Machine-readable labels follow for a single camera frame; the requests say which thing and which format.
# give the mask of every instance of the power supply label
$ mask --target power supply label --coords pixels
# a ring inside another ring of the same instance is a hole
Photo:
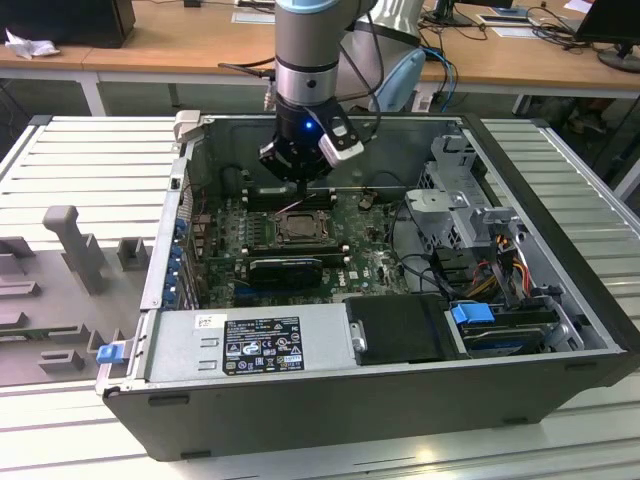
[[[228,320],[222,367],[227,375],[304,370],[300,318]]]

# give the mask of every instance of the wooden desk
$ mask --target wooden desk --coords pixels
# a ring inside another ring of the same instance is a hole
[[[523,6],[540,4],[532,0],[516,3]],[[559,15],[583,17],[579,12],[562,8],[566,0],[547,3]],[[459,5],[458,8],[476,21],[478,13],[490,13],[488,8],[471,5]],[[426,30],[424,33],[432,45],[438,46],[435,34]],[[477,29],[466,28],[464,33],[482,37]],[[446,29],[442,35],[447,58],[458,69],[462,91],[525,93],[527,90],[526,93],[535,93],[532,90],[551,89],[557,94],[557,90],[562,89],[564,96],[591,96],[581,95],[581,90],[606,90],[611,95],[602,95],[602,92],[600,95],[616,97],[626,91],[631,98],[640,93],[640,75],[607,67],[593,50],[568,52],[540,39],[502,38],[490,27],[486,34],[487,41],[469,40],[453,28]],[[440,82],[442,73],[439,64],[429,64],[425,66],[422,80]]]
[[[50,59],[16,59],[0,54],[0,77],[75,80],[82,85],[93,115],[104,115],[100,82],[264,85],[260,79],[221,69],[218,63],[243,63],[273,56],[274,26],[231,23],[229,6],[185,9],[182,2],[162,5],[134,1],[136,26],[121,49],[62,47]],[[561,15],[582,15],[562,8],[566,0],[548,0]],[[516,0],[533,6],[537,0]],[[475,19],[483,7],[459,5]],[[476,29],[465,29],[478,35]],[[550,96],[635,98],[640,75],[613,70],[593,51],[572,54],[539,39],[501,38],[487,28],[487,41],[473,41],[455,29],[443,34],[447,57],[459,72],[457,91]],[[433,45],[437,37],[425,32]],[[421,88],[434,89],[443,78],[439,63],[425,65]]]
[[[229,74],[218,63],[274,56],[275,27],[232,23],[232,3],[201,8],[184,8],[181,2],[133,4],[136,25],[125,46],[94,48],[84,59],[86,70]]]

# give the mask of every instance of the table leg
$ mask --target table leg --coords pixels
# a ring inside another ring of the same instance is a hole
[[[511,109],[511,113],[516,117],[524,116],[531,106],[532,98],[531,95],[518,95],[516,103],[513,104],[513,108]]]
[[[625,202],[635,189],[638,188],[638,185],[640,185],[640,159],[638,159],[636,164],[631,167],[629,173],[624,176],[613,193],[615,193],[616,197]]]
[[[89,105],[91,115],[94,117],[105,117],[108,115],[108,109],[102,101],[100,95],[98,75],[95,72],[82,72],[77,80],[84,92],[84,98]]]
[[[169,98],[171,98],[171,106],[173,108],[180,108],[180,96],[178,95],[178,85],[175,83],[169,84]]]

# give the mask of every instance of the black pc case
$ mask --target black pc case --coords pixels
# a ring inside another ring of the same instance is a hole
[[[131,0],[0,0],[0,27],[56,45],[120,48],[136,21]]]

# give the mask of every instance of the blue latch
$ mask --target blue latch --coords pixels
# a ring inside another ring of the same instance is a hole
[[[187,222],[182,218],[176,218],[176,229],[184,232],[187,229]]]
[[[487,303],[460,303],[457,307],[451,309],[451,313],[458,325],[461,323],[493,323],[496,321],[491,307]]]
[[[169,258],[169,261],[167,262],[167,269],[169,271],[180,270],[181,266],[182,266],[182,264],[180,263],[180,260],[177,260],[175,258]]]
[[[165,290],[162,292],[162,300],[167,303],[173,303],[176,301],[176,292],[171,291],[171,289]]]
[[[124,345],[116,343],[101,346],[98,349],[96,362],[100,365],[105,363],[124,363]]]
[[[166,276],[166,278],[164,279],[164,283],[166,283],[170,287],[175,287],[178,284],[178,276],[171,273]]]

